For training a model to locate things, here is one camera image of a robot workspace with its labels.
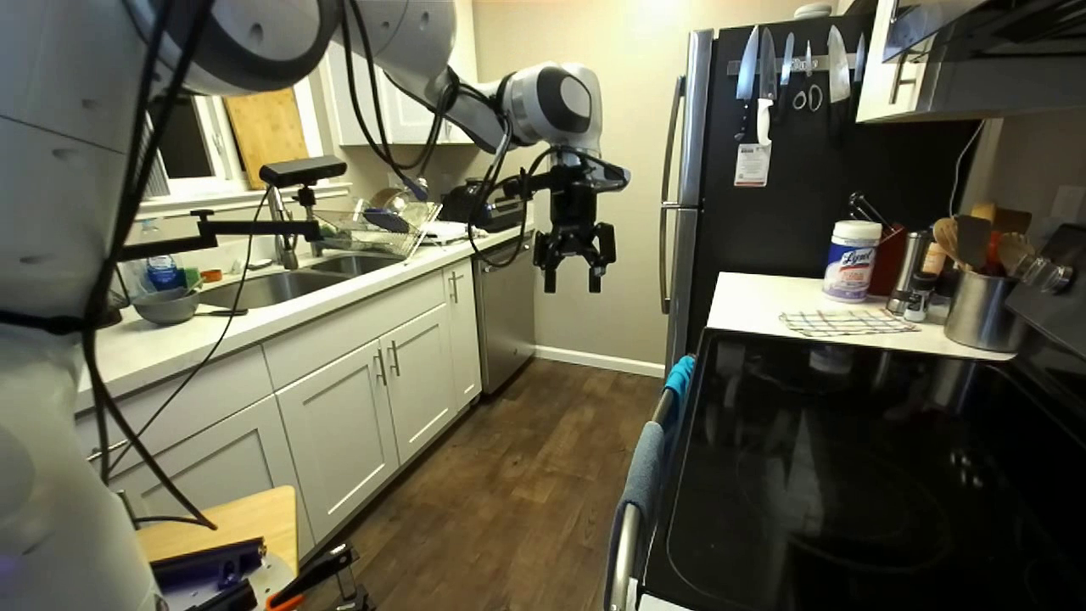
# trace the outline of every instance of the refrigerator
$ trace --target refrigerator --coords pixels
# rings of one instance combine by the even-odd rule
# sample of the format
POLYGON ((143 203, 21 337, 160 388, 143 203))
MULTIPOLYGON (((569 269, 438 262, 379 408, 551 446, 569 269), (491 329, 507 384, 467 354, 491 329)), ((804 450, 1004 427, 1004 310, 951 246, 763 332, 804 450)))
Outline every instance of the refrigerator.
POLYGON ((885 226, 926 226, 956 207, 977 122, 850 122, 865 40, 869 22, 861 17, 690 35, 660 160, 665 362, 694 351, 718 273, 818 279, 835 221, 881 216, 885 226), (835 82, 840 78, 840 48, 850 96, 832 101, 832 87, 840 93, 835 82), (778 82, 766 113, 750 100, 750 82, 755 100, 763 100, 763 82, 778 82), (766 125, 769 145, 750 162, 745 145, 759 142, 759 125, 766 125))

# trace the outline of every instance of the kitchen sink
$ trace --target kitchen sink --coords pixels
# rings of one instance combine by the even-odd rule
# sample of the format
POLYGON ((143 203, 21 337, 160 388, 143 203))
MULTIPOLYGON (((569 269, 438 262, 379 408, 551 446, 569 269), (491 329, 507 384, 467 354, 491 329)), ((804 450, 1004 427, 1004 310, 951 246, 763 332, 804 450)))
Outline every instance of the kitchen sink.
POLYGON ((328 285, 346 283, 346 276, 328 273, 275 273, 275 276, 252 276, 244 283, 228 283, 199 292, 199 302, 207 307, 235 307, 235 294, 240 289, 236 310, 264 310, 277 307, 328 285))
POLYGON ((371 273, 398 265, 398 262, 404 262, 404 258, 378 256, 378 251, 353 251, 353 256, 321 258, 321 262, 314 262, 310 269, 312 273, 332 273, 332 276, 371 276, 371 273))

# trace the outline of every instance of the black cable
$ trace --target black cable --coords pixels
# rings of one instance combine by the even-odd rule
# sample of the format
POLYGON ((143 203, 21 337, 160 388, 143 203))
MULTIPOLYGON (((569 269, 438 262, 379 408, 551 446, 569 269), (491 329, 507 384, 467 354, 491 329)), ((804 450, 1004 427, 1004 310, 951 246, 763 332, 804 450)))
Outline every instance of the black cable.
MULTIPOLYGON (((157 114, 157 125, 167 125, 171 122, 171 104, 175 101, 178 87, 183 87, 183 75, 198 54, 198 40, 210 22, 210 2, 215 0, 199 0, 198 14, 192 14, 192 28, 191 28, 191 40, 183 43, 178 51, 178 60, 175 60, 175 71, 167 84, 167 104, 163 113, 157 114)), ((125 182, 123 182, 123 198, 117 198, 117 214, 115 214, 115 226, 113 226, 113 246, 104 251, 104 262, 98 269, 98 279, 91 285, 91 294, 83 302, 83 332, 82 332, 82 351, 83 351, 83 362, 87 362, 87 377, 91 377, 91 393, 96 393, 96 408, 98 412, 107 412, 107 417, 123 427, 123 436, 129 437, 129 446, 137 447, 137 456, 147 461, 147 470, 163 481, 163 489, 185 510, 192 513, 192 521, 199 527, 210 527, 215 524, 175 489, 175 481, 163 471, 163 464, 147 450, 147 446, 140 443, 140 436, 133 430, 133 424, 125 420, 125 415, 117 412, 117 403, 113 402, 104 380, 100 380, 100 371, 98 371, 98 348, 96 348, 96 320, 100 315, 104 310, 104 294, 107 294, 107 283, 113 283, 113 269, 117 262, 117 249, 125 246, 129 239, 129 226, 140 214, 140 203, 143 203, 143 191, 147 191, 147 181, 148 181, 148 169, 152 169, 152 160, 157 160, 157 150, 160 150, 160 139, 163 139, 163 128, 152 125, 148 134, 148 142, 143 142, 143 122, 147 122, 147 104, 148 104, 148 87, 152 87, 152 67, 157 67, 157 54, 163 48, 163 31, 167 31, 167 22, 171 22, 171 9, 173 2, 167 0, 163 14, 157 17, 157 28, 152 28, 152 40, 147 43, 147 66, 143 66, 143 75, 140 75, 140 100, 137 100, 137 114, 133 114, 133 150, 129 150, 129 162, 125 162, 125 182)), ((100 443, 100 481, 107 481, 107 430, 104 424, 98 424, 98 443, 100 443)))
POLYGON ((561 150, 568 150, 568 145, 546 145, 533 162, 529 162, 529 169, 523 172, 523 191, 516 193, 520 198, 520 203, 523 203, 523 216, 520 216, 520 236, 516 236, 516 249, 512 249, 512 256, 507 256, 507 258, 486 258, 486 251, 479 251, 479 241, 475 241, 475 224, 467 221, 467 246, 470 246, 470 256, 481 262, 481 265, 491 265, 491 269, 509 269, 516 258, 520 258, 520 251, 523 251, 523 246, 526 246, 526 224, 529 224, 529 181, 537 176, 537 169, 540 169, 540 162, 546 160, 546 155, 554 155, 554 152, 561 152, 561 150))
MULTIPOLYGON (((137 172, 137 160, 140 160, 140 150, 143 150, 147 100, 148 100, 148 87, 152 87, 157 48, 163 48, 171 14, 173 14, 173 0, 163 2, 163 14, 152 23, 152 35, 147 40, 147 58, 143 58, 143 67, 140 67, 137 113, 133 113, 133 134, 129 134, 129 160, 125 160, 117 207, 125 207, 129 182, 133 182, 133 172, 137 172)), ((104 292, 100 292, 100 273, 98 273, 98 279, 91 285, 91 294, 83 302, 82 354, 83 354, 87 372, 91 372, 96 430, 98 430, 98 450, 100 450, 98 478, 100 481, 107 481, 107 424, 104 424, 104 412, 100 412, 100 402, 107 402, 107 397, 100 393, 100 384, 96 380, 96 377, 100 377, 100 372, 96 372, 98 371, 96 326, 98 326, 104 294, 107 294, 107 283, 104 283, 104 292)))
POLYGON ((123 276, 123 269, 117 269, 117 265, 113 265, 113 276, 115 276, 115 283, 123 285, 125 302, 133 302, 133 289, 129 289, 129 283, 125 283, 125 276, 123 276))
POLYGON ((148 527, 148 524, 191 524, 191 527, 204 527, 204 521, 191 521, 191 516, 137 516, 133 524, 137 524, 137 529, 140 529, 140 527, 148 527))
POLYGON ((956 191, 961 191, 961 162, 964 162, 964 155, 977 145, 981 134, 985 134, 985 122, 977 122, 977 128, 964 139, 964 145, 961 145, 961 152, 956 152, 956 160, 955 160, 951 193, 948 193, 948 216, 956 214, 956 212, 955 212, 955 199, 956 199, 956 191))
POLYGON ((365 17, 353 0, 344 0, 344 2, 349 2, 346 9, 353 14, 353 22, 358 28, 358 39, 363 39, 378 135, 371 134, 371 122, 363 114, 363 104, 358 104, 358 93, 356 93, 356 78, 353 78, 353 39, 349 39, 349 22, 344 22, 344 66, 346 66, 346 96, 349 96, 353 118, 363 128, 363 139, 371 142, 372 155, 382 160, 404 182, 413 182, 408 176, 408 169, 424 172, 432 166, 432 155, 438 150, 438 134, 440 134, 445 109, 432 113, 432 134, 428 134, 422 152, 413 160, 408 160, 408 162, 395 160, 390 142, 388 142, 388 128, 382 128, 382 109, 379 109, 379 93, 378 93, 378 67, 372 67, 372 48, 371 48, 371 35, 365 35, 365 17))
MULTIPOLYGON (((267 187, 264 198, 258 199, 258 212, 252 214, 252 221, 261 216, 261 212, 264 212, 264 203, 267 203, 267 193, 270 193, 270 187, 267 187)), ((143 420, 143 427, 137 430, 140 437, 167 415, 167 408, 191 388, 191 380, 192 380, 192 377, 215 359, 215 354, 223 348, 223 340, 228 340, 228 332, 232 332, 232 326, 235 326, 235 320, 236 320, 240 292, 244 292, 244 283, 249 283, 252 239, 254 239, 254 236, 244 239, 240 279, 236 279, 236 292, 235 292, 235 299, 232 299, 223 329, 218 332, 218 340, 210 343, 210 351, 204 354, 204 359, 192 362, 192 366, 183 372, 183 380, 171 389, 171 397, 143 420)), ((107 464, 107 477, 123 464, 125 456, 129 456, 129 447, 123 447, 123 450, 115 456, 115 461, 107 464)))

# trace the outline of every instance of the bottle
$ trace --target bottle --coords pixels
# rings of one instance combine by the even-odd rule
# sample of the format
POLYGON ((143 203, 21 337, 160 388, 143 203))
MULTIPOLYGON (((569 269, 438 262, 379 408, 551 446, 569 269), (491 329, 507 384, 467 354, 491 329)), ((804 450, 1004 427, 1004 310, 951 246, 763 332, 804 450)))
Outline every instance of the bottle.
POLYGON ((926 256, 926 230, 910 230, 910 246, 892 285, 888 312, 899 315, 913 302, 913 276, 921 273, 923 256, 926 256))
POLYGON ((824 256, 821 289, 837 299, 865 299, 880 239, 881 224, 875 221, 837 221, 824 256))
POLYGON ((938 276, 913 273, 901 320, 923 322, 928 315, 928 299, 938 292, 938 276))

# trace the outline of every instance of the black stovetop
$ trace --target black stovetop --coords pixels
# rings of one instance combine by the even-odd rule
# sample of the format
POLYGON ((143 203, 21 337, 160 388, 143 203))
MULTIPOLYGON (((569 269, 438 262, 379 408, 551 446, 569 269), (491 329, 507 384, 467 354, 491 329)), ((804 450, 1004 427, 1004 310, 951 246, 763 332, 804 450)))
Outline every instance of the black stovetop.
POLYGON ((1086 609, 1081 447, 1028 427, 1035 393, 1004 371, 956 362, 961 403, 928 402, 938 371, 707 332, 646 586, 710 611, 1086 609))

